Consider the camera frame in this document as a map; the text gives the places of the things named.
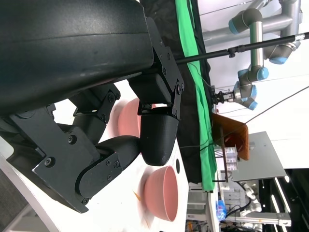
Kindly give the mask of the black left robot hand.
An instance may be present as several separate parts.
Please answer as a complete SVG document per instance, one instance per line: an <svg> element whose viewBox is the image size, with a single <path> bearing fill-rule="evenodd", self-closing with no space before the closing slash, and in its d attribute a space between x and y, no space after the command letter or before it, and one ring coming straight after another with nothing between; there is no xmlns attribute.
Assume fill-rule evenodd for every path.
<svg viewBox="0 0 309 232"><path fill-rule="evenodd" d="M140 136L100 139L127 80ZM135 0L0 3L0 135L8 161L79 213L138 155L169 160L183 79L155 22Z"/></svg>

